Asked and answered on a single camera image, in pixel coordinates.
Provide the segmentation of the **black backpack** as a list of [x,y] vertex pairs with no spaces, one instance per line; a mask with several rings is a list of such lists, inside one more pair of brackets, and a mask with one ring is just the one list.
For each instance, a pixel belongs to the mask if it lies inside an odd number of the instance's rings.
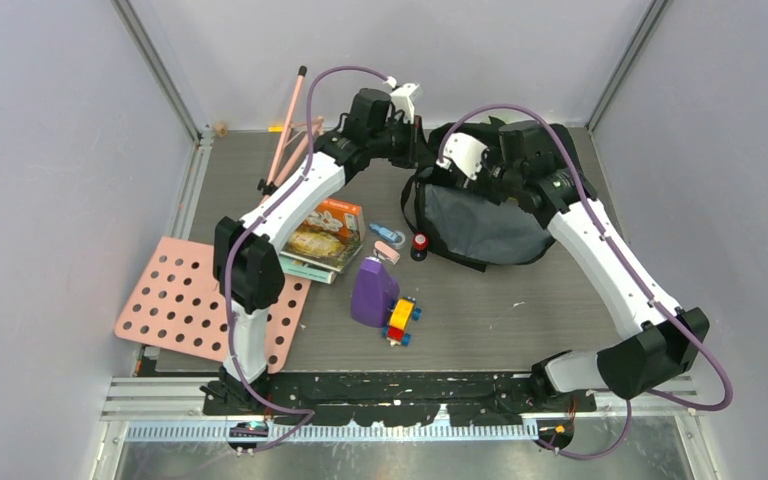
[[[465,123],[454,133],[465,133]],[[414,168],[401,193],[401,210],[413,236],[428,238],[434,254],[483,272],[491,265],[527,265],[542,258],[555,240],[551,220],[595,191],[580,171],[580,161],[567,127],[548,128],[557,146],[557,170],[538,182],[543,206],[524,206],[514,199],[499,205],[466,190],[470,180],[435,162],[442,143],[452,134],[443,125],[430,134],[427,155]]]

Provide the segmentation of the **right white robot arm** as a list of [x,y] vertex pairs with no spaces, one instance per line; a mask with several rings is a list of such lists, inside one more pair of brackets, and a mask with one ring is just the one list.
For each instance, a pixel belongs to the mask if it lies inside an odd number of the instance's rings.
[[442,143],[479,193],[512,198],[577,262],[605,304],[620,337],[598,351],[568,351],[534,365],[531,397],[556,410],[571,391],[609,391],[631,400],[648,393],[678,402],[661,385],[686,373],[711,324],[684,308],[646,271],[611,224],[580,171],[561,128],[541,121],[473,124]]

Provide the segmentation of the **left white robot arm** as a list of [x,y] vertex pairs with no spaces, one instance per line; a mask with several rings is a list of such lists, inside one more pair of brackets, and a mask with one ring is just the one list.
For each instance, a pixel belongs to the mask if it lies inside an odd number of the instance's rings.
[[303,164],[263,203],[238,220],[221,219],[214,234],[214,276],[228,317],[223,362],[228,400],[240,412],[258,412],[267,389],[267,317],[285,285],[279,253],[316,206],[341,190],[374,159],[410,166],[422,136],[417,83],[389,92],[363,88],[336,128],[311,144]]

